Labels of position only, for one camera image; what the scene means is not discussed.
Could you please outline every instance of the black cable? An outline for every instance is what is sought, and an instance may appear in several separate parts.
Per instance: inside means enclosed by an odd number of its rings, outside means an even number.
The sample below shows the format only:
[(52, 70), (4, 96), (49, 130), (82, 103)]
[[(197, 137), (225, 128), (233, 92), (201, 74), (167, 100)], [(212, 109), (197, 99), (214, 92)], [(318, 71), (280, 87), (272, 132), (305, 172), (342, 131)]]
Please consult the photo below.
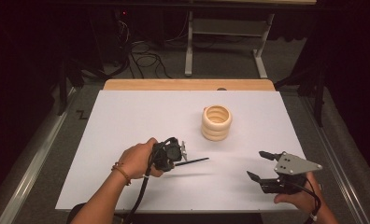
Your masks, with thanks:
[(311, 190), (309, 190), (309, 189), (307, 189), (307, 188), (305, 188), (305, 187), (299, 186), (299, 185), (294, 184), (294, 183), (292, 183), (292, 182), (285, 182), (285, 184), (289, 184), (289, 185), (292, 185), (292, 186), (294, 186), (294, 187), (297, 187), (298, 189), (301, 189), (301, 190), (303, 190), (304, 192), (306, 192), (306, 193), (310, 194), (310, 195), (314, 198), (315, 208), (314, 208), (314, 210), (311, 212), (311, 216), (310, 216), (310, 217), (305, 221), (305, 224), (311, 224), (311, 223), (313, 223), (313, 222), (314, 222), (313, 217), (315, 217), (315, 216), (317, 215), (317, 213), (319, 212), (320, 207), (321, 207), (321, 200), (320, 200), (319, 196), (317, 196), (317, 194), (314, 192), (313, 187), (311, 187), (311, 188), (312, 188), (312, 190), (313, 190), (313, 191), (311, 191)]
[(148, 180), (149, 180), (149, 175), (150, 175), (150, 171), (151, 171), (151, 167), (153, 165), (153, 162), (155, 160), (155, 157), (157, 155), (157, 152), (162, 149), (164, 147), (164, 145), (167, 143), (167, 142), (170, 142), (174, 139), (174, 137), (171, 137), (167, 140), (165, 140), (163, 143), (162, 143), (162, 146), (155, 149), (155, 150), (152, 150), (150, 155), (149, 155), (149, 161), (148, 161), (148, 166), (147, 166), (147, 170), (145, 171), (145, 174), (144, 174), (144, 180), (142, 182), (142, 186), (141, 186), (141, 190), (139, 191), (139, 195), (138, 195), (138, 198), (135, 202), (135, 205), (133, 206), (132, 210), (130, 211), (129, 215), (126, 216), (126, 219), (124, 220), (124, 224), (130, 224), (131, 223), (131, 220), (132, 220), (132, 216), (133, 214), (135, 213), (135, 210), (138, 208), (138, 206), (140, 205), (141, 203), (141, 200), (142, 198), (144, 197), (144, 193), (145, 193), (145, 189), (147, 188), (147, 184), (148, 184)]
[(130, 73), (132, 74), (132, 77), (135, 78), (135, 73), (133, 72), (132, 66), (129, 65)]
[[(133, 52), (133, 48), (135, 46), (140, 45), (140, 44), (146, 45), (147, 49), (145, 49), (143, 51), (139, 51), (139, 52)], [(157, 78), (160, 78), (159, 75), (158, 75), (158, 72), (157, 72), (157, 69), (159, 68), (160, 65), (162, 66), (162, 68), (164, 70), (164, 75), (168, 78), (172, 78), (167, 74), (167, 70), (165, 69), (162, 58), (158, 54), (149, 53), (149, 50), (150, 50), (150, 46), (148, 44), (144, 43), (144, 42), (132, 46), (131, 55), (133, 57), (133, 61), (135, 62), (135, 65), (137, 66), (139, 72), (141, 73), (142, 78), (144, 78), (144, 74), (142, 73), (141, 67), (151, 67), (154, 64), (156, 64), (155, 75), (156, 75)], [(135, 59), (134, 54), (139, 55), (139, 58)], [(146, 59), (146, 58), (153, 59), (153, 62), (145, 64), (145, 65), (140, 64), (140, 61), (143, 60), (143, 59)]]
[(194, 43), (192, 44), (193, 45), (193, 47), (194, 48), (196, 48), (196, 49), (209, 49), (209, 48), (211, 48), (211, 47), (213, 47), (216, 43), (217, 43), (217, 39), (216, 38), (213, 38), (212, 36), (210, 36), (210, 35), (203, 35), (203, 37), (201, 37), (201, 36), (198, 36), (198, 38), (201, 40), (201, 41), (203, 41), (203, 42), (210, 42), (211, 41), (211, 43), (209, 43), (207, 46), (205, 46), (205, 47), (199, 47), (199, 46), (197, 46), (197, 45), (195, 45)]
[(90, 78), (90, 79), (103, 79), (103, 80), (109, 80), (109, 79), (113, 78), (114, 76), (116, 76), (117, 74), (120, 74), (130, 64), (129, 59), (126, 58), (119, 69), (112, 72), (111, 74), (106, 74), (103, 71), (100, 71), (99, 69), (95, 69), (92, 66), (89, 66), (86, 63), (83, 63), (83, 62), (81, 62), (77, 59), (71, 58), (71, 61), (74, 62), (76, 65), (80, 66), (81, 68), (84, 68), (85, 70), (87, 70), (87, 71), (91, 72), (92, 74), (96, 75), (96, 77), (94, 77), (94, 76), (89, 76), (89, 75), (86, 75), (86, 74), (82, 73), (83, 77), (87, 77), (87, 78)]
[(167, 45), (170, 45), (170, 46), (173, 46), (173, 47), (183, 47), (183, 46), (186, 46), (188, 44), (188, 39), (187, 38), (184, 38), (184, 37), (187, 37), (188, 38), (188, 34), (185, 34), (177, 39), (173, 39), (173, 40), (167, 40), (165, 43)]
[(178, 40), (178, 39), (181, 39), (183, 36), (187, 36), (188, 35), (188, 33), (186, 33), (186, 34), (182, 34), (182, 33), (184, 33), (184, 31), (186, 30), (186, 28), (187, 28), (187, 25), (188, 25), (188, 18), (189, 18), (189, 15), (190, 15), (190, 13), (189, 13), (189, 11), (186, 13), (186, 15), (185, 15), (185, 19), (184, 19), (184, 24), (183, 24), (183, 26), (182, 26), (182, 30), (179, 32), (179, 34), (176, 36), (176, 37), (174, 37), (174, 38), (171, 38), (171, 39), (167, 39), (167, 40), (165, 40), (164, 42), (165, 43), (169, 43), (169, 42), (171, 42), (171, 41), (174, 41), (174, 40)]

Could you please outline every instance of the stacked wooden rings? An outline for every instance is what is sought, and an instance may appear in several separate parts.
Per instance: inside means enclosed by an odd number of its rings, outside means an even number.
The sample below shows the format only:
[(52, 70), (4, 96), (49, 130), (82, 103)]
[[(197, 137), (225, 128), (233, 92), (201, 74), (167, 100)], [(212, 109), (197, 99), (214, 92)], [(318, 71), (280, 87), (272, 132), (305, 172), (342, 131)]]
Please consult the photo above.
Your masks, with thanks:
[(203, 111), (202, 134), (211, 141), (221, 141), (228, 136), (232, 114), (223, 105), (211, 105)]

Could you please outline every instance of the bracelet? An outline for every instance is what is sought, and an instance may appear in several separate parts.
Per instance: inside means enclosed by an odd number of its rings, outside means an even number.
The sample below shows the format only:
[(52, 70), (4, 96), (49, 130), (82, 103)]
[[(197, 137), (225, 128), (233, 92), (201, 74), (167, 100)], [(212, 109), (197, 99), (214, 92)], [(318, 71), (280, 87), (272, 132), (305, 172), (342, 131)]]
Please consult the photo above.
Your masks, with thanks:
[(126, 184), (126, 186), (129, 186), (129, 185), (131, 185), (131, 184), (132, 184), (132, 181), (131, 181), (131, 179), (130, 179), (129, 175), (128, 175), (128, 174), (126, 174), (126, 173), (122, 170), (122, 168), (120, 168), (120, 166), (119, 166), (119, 163), (118, 163), (118, 162), (115, 162), (115, 165), (113, 165), (113, 166), (112, 166), (111, 171), (113, 171), (113, 170), (117, 170), (117, 171), (121, 172), (121, 173), (124, 175), (124, 177), (125, 177), (125, 178), (126, 178), (126, 180), (127, 180), (127, 184)]

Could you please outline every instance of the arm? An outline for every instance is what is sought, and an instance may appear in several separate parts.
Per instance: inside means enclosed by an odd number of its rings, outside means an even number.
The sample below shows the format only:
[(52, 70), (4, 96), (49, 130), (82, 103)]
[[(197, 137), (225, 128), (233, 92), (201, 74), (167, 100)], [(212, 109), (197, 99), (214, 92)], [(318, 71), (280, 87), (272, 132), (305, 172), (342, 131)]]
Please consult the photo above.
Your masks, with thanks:
[[(125, 150), (118, 161), (118, 167), (130, 179), (141, 178), (147, 170), (149, 155), (156, 142), (156, 139), (151, 138), (146, 144), (137, 144)], [(161, 176), (163, 171), (158, 171), (152, 166), (150, 174)], [(100, 189), (80, 209), (71, 223), (112, 223), (116, 203), (127, 183), (124, 174), (112, 169)]]
[[(334, 217), (331, 209), (328, 207), (327, 203), (325, 202), (324, 198), (322, 197), (322, 193), (319, 187), (319, 183), (317, 182), (316, 178), (314, 177), (313, 173), (309, 172), (306, 174), (307, 179), (310, 181), (311, 185), (317, 196), (319, 196), (321, 200), (321, 208), (317, 213), (317, 221), (316, 224), (337, 224), (338, 221)], [(306, 183), (306, 188), (311, 190), (311, 187), (308, 183)], [(308, 193), (301, 191), (299, 193), (288, 195), (288, 194), (278, 194), (274, 200), (275, 203), (292, 203), (295, 205), (299, 210), (304, 211), (308, 214), (314, 209), (314, 198), (310, 196)]]

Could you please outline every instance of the wrist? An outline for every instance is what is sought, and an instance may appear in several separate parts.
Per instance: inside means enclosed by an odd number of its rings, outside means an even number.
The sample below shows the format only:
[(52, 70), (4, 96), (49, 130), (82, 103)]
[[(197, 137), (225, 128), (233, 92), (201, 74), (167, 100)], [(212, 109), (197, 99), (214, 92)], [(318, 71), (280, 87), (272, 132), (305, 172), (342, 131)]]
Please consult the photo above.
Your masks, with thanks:
[(112, 179), (118, 188), (124, 188), (127, 186), (127, 179), (121, 172), (112, 170), (109, 174), (109, 178)]
[(124, 179), (126, 180), (126, 186), (129, 186), (132, 184), (131, 177), (125, 172), (124, 169), (122, 169), (122, 163), (115, 162), (115, 164), (112, 166), (111, 171), (119, 173)]
[(331, 209), (324, 203), (321, 205), (319, 212), (317, 213), (317, 221), (316, 224), (321, 223), (337, 223), (334, 214), (332, 213)]

